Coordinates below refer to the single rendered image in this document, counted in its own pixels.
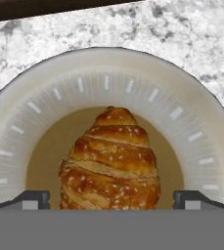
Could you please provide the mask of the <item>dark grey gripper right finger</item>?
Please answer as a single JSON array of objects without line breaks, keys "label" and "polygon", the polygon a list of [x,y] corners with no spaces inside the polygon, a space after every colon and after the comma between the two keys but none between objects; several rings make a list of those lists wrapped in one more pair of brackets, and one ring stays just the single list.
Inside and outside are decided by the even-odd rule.
[{"label": "dark grey gripper right finger", "polygon": [[198,190],[175,190],[174,210],[224,209],[224,203],[211,200]]}]

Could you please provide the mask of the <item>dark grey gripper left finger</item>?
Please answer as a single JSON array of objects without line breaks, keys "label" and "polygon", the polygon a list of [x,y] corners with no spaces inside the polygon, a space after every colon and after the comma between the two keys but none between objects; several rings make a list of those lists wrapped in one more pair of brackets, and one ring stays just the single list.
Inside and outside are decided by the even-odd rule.
[{"label": "dark grey gripper left finger", "polygon": [[12,200],[1,202],[0,209],[47,210],[50,208],[48,190],[25,190]]}]

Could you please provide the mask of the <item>golden brown croissant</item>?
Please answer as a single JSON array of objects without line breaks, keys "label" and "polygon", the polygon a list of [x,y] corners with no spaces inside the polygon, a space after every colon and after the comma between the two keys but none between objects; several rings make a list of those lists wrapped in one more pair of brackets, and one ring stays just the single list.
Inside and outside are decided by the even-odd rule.
[{"label": "golden brown croissant", "polygon": [[59,166],[62,210],[153,210],[160,197],[149,136],[124,107],[107,107]]}]

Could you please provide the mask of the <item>white round plate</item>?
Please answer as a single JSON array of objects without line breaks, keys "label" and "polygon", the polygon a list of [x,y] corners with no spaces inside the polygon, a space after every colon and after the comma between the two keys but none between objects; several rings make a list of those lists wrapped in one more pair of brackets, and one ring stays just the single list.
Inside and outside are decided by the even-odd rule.
[{"label": "white round plate", "polygon": [[128,109],[149,136],[160,197],[198,190],[224,203],[224,108],[194,77],[160,58],[89,48],[40,62],[0,91],[0,203],[48,190],[60,208],[59,166],[107,107]]}]

